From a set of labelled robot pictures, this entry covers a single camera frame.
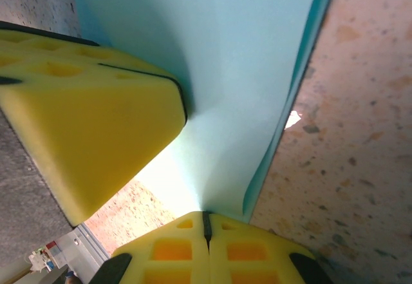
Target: black foam edge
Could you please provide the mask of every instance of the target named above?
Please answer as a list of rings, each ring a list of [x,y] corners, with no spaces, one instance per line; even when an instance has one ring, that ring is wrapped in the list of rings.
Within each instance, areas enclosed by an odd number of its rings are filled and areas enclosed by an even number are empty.
[[[20,79],[0,76],[0,86],[5,86],[5,85],[9,85],[9,84],[19,84],[19,83],[22,83],[22,82],[23,81],[20,80]]]
[[[106,260],[90,280],[89,284],[119,284],[131,259],[132,255],[122,253]]]
[[[182,87],[180,86],[179,82],[175,78],[170,77],[170,76],[166,76],[166,75],[160,75],[158,73],[151,73],[150,71],[132,70],[130,68],[125,68],[125,67],[120,67],[120,66],[115,66],[115,65],[110,65],[110,64],[99,63],[98,65],[106,66],[106,67],[110,67],[110,68],[116,68],[118,70],[132,71],[133,73],[143,73],[144,75],[155,76],[155,77],[164,78],[164,79],[168,79],[168,80],[172,81],[177,86],[178,91],[179,91],[179,95],[180,95],[180,99],[182,100],[183,112],[185,114],[185,125],[186,125],[186,123],[187,123],[187,108],[186,108],[186,105],[185,105],[185,100],[183,98],[183,90],[182,90]]]
[[[211,219],[210,215],[211,212],[209,211],[203,211],[201,213],[202,218],[203,218],[203,235],[205,236],[206,239],[206,244],[207,244],[207,250],[210,250],[210,243],[212,240],[212,224],[211,224]]]
[[[306,284],[333,284],[315,260],[300,253],[291,253],[289,258]]]
[[[30,28],[29,26],[14,24],[14,23],[5,22],[5,21],[0,21],[0,30],[17,31],[17,32],[22,32],[22,33],[39,35],[39,36],[49,37],[52,39],[59,39],[61,41],[69,41],[69,42],[76,43],[76,44],[85,44],[87,46],[96,46],[96,47],[100,46],[98,43],[95,43],[94,41],[89,41],[87,39],[82,39],[82,38],[73,37],[69,35],[63,35],[59,33],[39,30],[37,28]]]

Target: gray carpet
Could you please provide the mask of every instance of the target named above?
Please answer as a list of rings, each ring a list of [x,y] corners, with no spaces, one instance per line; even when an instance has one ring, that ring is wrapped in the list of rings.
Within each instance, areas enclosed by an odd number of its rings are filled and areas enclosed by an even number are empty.
[[[0,110],[0,267],[71,225]]]

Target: yellow foam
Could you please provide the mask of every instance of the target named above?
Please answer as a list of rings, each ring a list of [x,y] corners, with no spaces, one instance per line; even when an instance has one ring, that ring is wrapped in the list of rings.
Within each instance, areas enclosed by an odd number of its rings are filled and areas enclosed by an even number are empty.
[[[225,216],[209,218],[212,284],[304,284],[289,259],[291,253],[314,259],[304,247]]]
[[[193,212],[117,249],[132,260],[120,284],[208,284],[201,212]]]
[[[132,255],[120,284],[304,284],[289,258],[299,253],[314,259],[304,247],[225,216],[209,218],[209,249],[202,212],[117,249],[113,256]]]
[[[0,76],[23,81],[0,86],[1,109],[72,225],[185,124],[178,88],[165,78],[10,46],[0,51]]]
[[[42,53],[50,57],[62,57],[66,60],[70,59],[92,64],[108,64],[171,76],[170,73],[161,68],[113,48],[88,46],[18,31],[0,30],[0,47],[2,49],[11,48],[19,50],[25,54]]]

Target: speckled floor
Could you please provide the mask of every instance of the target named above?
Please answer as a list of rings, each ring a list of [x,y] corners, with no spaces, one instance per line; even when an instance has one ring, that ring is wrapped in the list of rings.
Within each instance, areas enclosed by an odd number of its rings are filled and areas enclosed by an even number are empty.
[[[0,19],[78,35],[73,0]],[[312,249],[336,283],[412,283],[412,0],[333,0],[251,223]],[[87,221],[112,252],[173,219],[131,182]]]

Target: paper sheet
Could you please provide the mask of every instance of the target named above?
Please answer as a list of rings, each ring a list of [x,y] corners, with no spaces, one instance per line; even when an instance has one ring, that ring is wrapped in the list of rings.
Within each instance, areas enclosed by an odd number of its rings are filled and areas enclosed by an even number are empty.
[[[177,216],[202,209],[242,218],[312,0],[83,1],[107,42],[169,70],[185,92],[186,127],[136,177]]]
[[[312,7],[309,11],[308,20],[304,29],[301,47],[297,55],[289,95],[283,108],[283,113],[279,119],[273,139],[255,175],[250,181],[249,187],[245,194],[245,198],[243,200],[243,217],[239,219],[243,220],[244,222],[249,222],[250,218],[252,217],[253,208],[255,206],[256,200],[258,199],[263,181],[272,163],[276,147],[283,132],[284,124],[289,117],[289,111],[292,109],[292,104],[297,95],[301,79],[303,78],[303,72],[306,68],[307,62],[309,61],[310,52],[312,51],[312,47],[315,43],[317,32],[320,29],[321,21],[328,2],[329,0],[314,0],[312,3]]]

